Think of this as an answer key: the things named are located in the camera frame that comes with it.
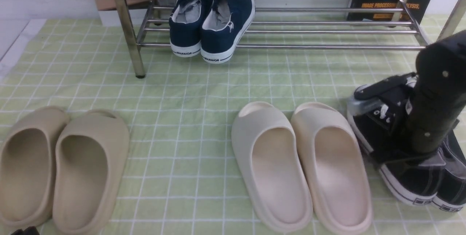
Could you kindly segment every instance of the green checkered mat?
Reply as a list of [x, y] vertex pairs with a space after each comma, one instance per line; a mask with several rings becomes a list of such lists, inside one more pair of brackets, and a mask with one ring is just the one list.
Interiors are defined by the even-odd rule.
[[[423, 26], [434, 39], [445, 21], [428, 17]], [[148, 38], [168, 41], [168, 34]], [[404, 35], [248, 35], [243, 41], [415, 44]], [[121, 28], [103, 27], [98, 20], [49, 20], [0, 84], [0, 139], [18, 119], [47, 105], [61, 106], [72, 117], [113, 109], [127, 122], [130, 153], [104, 235], [274, 234], [254, 214], [233, 155], [230, 129], [237, 112], [252, 101], [270, 102], [288, 117], [309, 101], [344, 111], [356, 86], [411, 71], [416, 57], [416, 52], [238, 49], [229, 62], [212, 65], [200, 56], [178, 58], [169, 49], [141, 54], [145, 79], [133, 73]], [[462, 143], [464, 121], [456, 129]], [[367, 235], [465, 234], [466, 210], [452, 214], [398, 203], [371, 167], [367, 172], [375, 213]], [[58, 234], [51, 220], [39, 230]], [[10, 232], [0, 228], [0, 234]], [[295, 234], [330, 233], [314, 217]]]

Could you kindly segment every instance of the metal shoe rack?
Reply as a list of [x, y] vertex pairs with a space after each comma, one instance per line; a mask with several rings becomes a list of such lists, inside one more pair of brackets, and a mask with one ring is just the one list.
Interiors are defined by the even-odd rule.
[[[362, 49], [362, 50], [420, 50], [429, 44], [428, 38], [424, 31], [419, 26], [419, 23], [414, 19], [406, 0], [399, 0], [396, 8], [393, 9], [374, 9], [374, 8], [256, 8], [256, 12], [359, 12], [359, 13], [393, 13], [391, 21], [254, 21], [253, 25], [272, 25], [272, 26], [405, 26], [409, 27], [405, 30], [370, 30], [370, 29], [321, 29], [321, 30], [254, 30], [251, 28], [246, 31], [247, 34], [371, 34], [371, 35], [393, 35], [393, 34], [408, 34], [414, 35], [419, 43], [419, 46], [407, 45], [387, 45], [387, 44], [238, 44], [238, 47], [246, 48], [265, 48], [265, 49], [328, 49], [328, 50], [344, 50], [344, 49]], [[145, 41], [146, 32], [168, 32], [169, 28], [159, 27], [160, 24], [167, 24], [167, 19], [161, 19], [161, 11], [171, 11], [173, 8], [159, 6], [157, 0], [151, 0], [150, 6], [147, 9], [143, 23], [136, 35], [133, 23], [131, 22], [128, 4], [126, 0], [115, 0], [116, 9], [120, 17], [123, 32], [125, 34], [126, 43], [130, 52], [133, 68], [138, 78], [145, 77], [145, 70], [141, 60], [141, 47], [168, 47], [170, 43], [155, 43]], [[438, 39], [448, 37], [455, 31], [459, 21], [466, 11], [466, 0], [458, 0], [448, 20], [446, 21]], [[409, 21], [400, 21], [402, 13], [409, 16]]]

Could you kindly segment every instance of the shoe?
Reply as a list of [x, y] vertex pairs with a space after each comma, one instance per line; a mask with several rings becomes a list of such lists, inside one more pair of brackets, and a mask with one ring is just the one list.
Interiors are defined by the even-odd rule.
[[251, 102], [232, 125], [232, 146], [254, 211], [272, 230], [301, 230], [312, 199], [287, 117], [266, 102]]
[[365, 232], [373, 220], [371, 191], [345, 117], [327, 105], [308, 102], [296, 108], [291, 125], [319, 221], [337, 235]]
[[115, 112], [93, 109], [73, 119], [56, 144], [53, 220], [62, 234], [94, 235], [109, 221], [130, 146]]
[[170, 46], [179, 57], [192, 57], [201, 50], [200, 28], [213, 0], [177, 0], [169, 18]]
[[0, 147], [0, 222], [7, 227], [38, 226], [51, 217], [55, 145], [69, 121], [49, 106], [11, 127]]
[[213, 0], [201, 30], [204, 60], [212, 64], [230, 60], [254, 14], [254, 0]]
[[452, 131], [439, 151], [446, 162], [445, 176], [433, 204], [448, 212], [460, 211], [466, 204], [466, 159]]
[[[409, 93], [406, 92], [409, 88], [411, 87], [403, 87], [403, 89], [395, 87], [385, 97], [395, 106], [398, 105], [399, 109], [403, 109], [401, 112], [405, 112], [402, 103], [409, 97]], [[389, 109], [385, 104], [360, 115], [347, 111], [348, 122], [359, 139], [364, 153], [371, 157], [370, 154], [373, 152], [389, 150], [385, 147], [390, 148], [390, 144], [393, 143], [390, 130], [399, 112], [400, 110]], [[437, 152], [427, 159], [386, 163], [381, 165], [378, 171], [398, 200], [408, 205], [425, 205], [436, 196], [443, 179], [445, 165], [445, 161]]]

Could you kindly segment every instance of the black sneaker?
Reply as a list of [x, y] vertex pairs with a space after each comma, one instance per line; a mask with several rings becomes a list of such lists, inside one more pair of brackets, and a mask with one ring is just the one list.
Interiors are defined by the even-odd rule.
[[466, 204], [466, 159], [453, 130], [439, 152], [446, 162], [446, 170], [433, 203], [441, 210], [457, 212]]
[[[407, 98], [406, 89], [395, 88], [389, 95], [391, 106], [398, 106], [395, 110], [383, 104], [365, 114], [353, 115], [348, 109], [348, 122], [360, 141], [361, 149], [369, 157], [374, 157], [373, 152], [384, 153], [396, 146], [391, 141], [390, 130], [396, 114], [405, 112], [404, 103]], [[428, 159], [382, 164], [378, 171], [398, 200], [409, 205], [425, 205], [436, 196], [444, 168], [444, 160], [436, 153]]]

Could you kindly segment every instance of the slide sandal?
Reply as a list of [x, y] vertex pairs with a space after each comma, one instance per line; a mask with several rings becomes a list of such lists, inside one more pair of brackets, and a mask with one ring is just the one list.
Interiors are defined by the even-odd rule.
[[59, 107], [20, 119], [0, 148], [0, 220], [11, 228], [38, 226], [52, 215], [55, 145], [70, 121]]
[[105, 109], [73, 119], [57, 142], [53, 219], [65, 234], [94, 235], [111, 217], [130, 134], [123, 119]]
[[312, 201], [285, 115], [251, 102], [232, 125], [232, 146], [255, 213], [272, 230], [300, 230], [312, 219]]
[[373, 219], [371, 192], [358, 141], [345, 117], [309, 102], [296, 108], [291, 124], [317, 218], [338, 235], [363, 233]]

